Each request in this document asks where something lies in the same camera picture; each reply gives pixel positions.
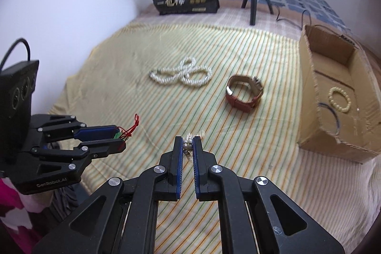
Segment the pink left sleeve forearm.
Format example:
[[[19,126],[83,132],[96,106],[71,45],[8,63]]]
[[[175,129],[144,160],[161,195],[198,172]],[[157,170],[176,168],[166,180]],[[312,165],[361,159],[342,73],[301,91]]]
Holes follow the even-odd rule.
[[[1,221],[23,253],[32,253],[39,241],[28,211],[17,191],[1,180]]]

